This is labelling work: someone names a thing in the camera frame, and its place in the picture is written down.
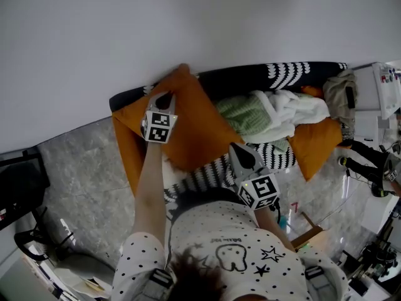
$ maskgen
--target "white wall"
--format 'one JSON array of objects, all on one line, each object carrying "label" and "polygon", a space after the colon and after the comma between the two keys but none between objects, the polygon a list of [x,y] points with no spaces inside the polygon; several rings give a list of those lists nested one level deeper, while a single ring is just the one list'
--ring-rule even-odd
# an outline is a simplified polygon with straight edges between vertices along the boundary
[{"label": "white wall", "polygon": [[395,69],[401,69],[401,60],[390,61],[388,64],[394,66]]},{"label": "white wall", "polygon": [[175,65],[401,58],[401,0],[0,0],[0,152],[110,115]]},{"label": "white wall", "polygon": [[368,287],[367,292],[363,295],[366,301],[383,301],[388,299],[391,295],[384,290],[373,279],[363,276],[361,281]]}]

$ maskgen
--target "green towel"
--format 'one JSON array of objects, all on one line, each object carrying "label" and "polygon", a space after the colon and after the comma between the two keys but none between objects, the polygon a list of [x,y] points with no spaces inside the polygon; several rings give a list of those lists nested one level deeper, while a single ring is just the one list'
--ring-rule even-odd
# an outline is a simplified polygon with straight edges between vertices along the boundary
[{"label": "green towel", "polygon": [[280,153],[285,153],[289,147],[289,142],[285,138],[274,140],[270,144],[275,146]]},{"label": "green towel", "polygon": [[271,118],[255,95],[235,96],[216,104],[219,113],[239,135],[256,135],[266,130]]}]

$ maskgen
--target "white towel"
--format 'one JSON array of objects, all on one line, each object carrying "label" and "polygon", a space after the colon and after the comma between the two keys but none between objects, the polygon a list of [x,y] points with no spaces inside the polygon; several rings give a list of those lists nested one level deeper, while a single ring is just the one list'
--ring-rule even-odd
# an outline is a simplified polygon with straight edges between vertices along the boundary
[{"label": "white towel", "polygon": [[329,117],[328,107],[323,99],[297,95],[289,90],[276,92],[253,92],[262,101],[273,124],[257,135],[242,136],[245,142],[261,144],[283,137],[294,136],[299,124],[315,124]]}]

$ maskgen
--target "white fabric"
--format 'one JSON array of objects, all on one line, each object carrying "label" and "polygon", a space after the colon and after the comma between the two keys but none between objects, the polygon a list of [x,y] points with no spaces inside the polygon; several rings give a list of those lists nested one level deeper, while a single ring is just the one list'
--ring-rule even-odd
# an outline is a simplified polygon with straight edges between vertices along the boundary
[{"label": "white fabric", "polygon": [[274,124],[260,134],[244,135],[242,138],[247,143],[260,144],[292,137],[299,124],[315,124],[330,116],[325,101],[320,98],[300,97],[289,90],[277,90],[274,93],[258,91],[253,94],[263,103]]},{"label": "white fabric", "polygon": [[[325,301],[342,300],[348,288],[344,273],[326,255],[313,249],[289,251],[277,236],[257,227],[247,207],[236,203],[217,201],[183,213],[172,225],[170,245],[172,253],[191,248],[190,254],[201,268],[221,268],[222,301],[247,294],[268,300],[312,301],[304,260],[335,278],[337,298]],[[162,269],[165,260],[160,242],[152,235],[131,235],[118,262],[112,300],[131,300],[133,291],[140,289],[134,278],[154,268]]]}]

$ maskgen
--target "cartoon tooth print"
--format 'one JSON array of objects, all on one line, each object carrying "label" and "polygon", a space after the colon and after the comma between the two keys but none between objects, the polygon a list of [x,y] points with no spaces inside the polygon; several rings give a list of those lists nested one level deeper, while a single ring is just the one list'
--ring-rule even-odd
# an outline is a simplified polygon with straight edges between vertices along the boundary
[{"label": "cartoon tooth print", "polygon": [[246,270],[246,249],[240,244],[221,245],[216,249],[220,267],[227,271],[243,272]]}]

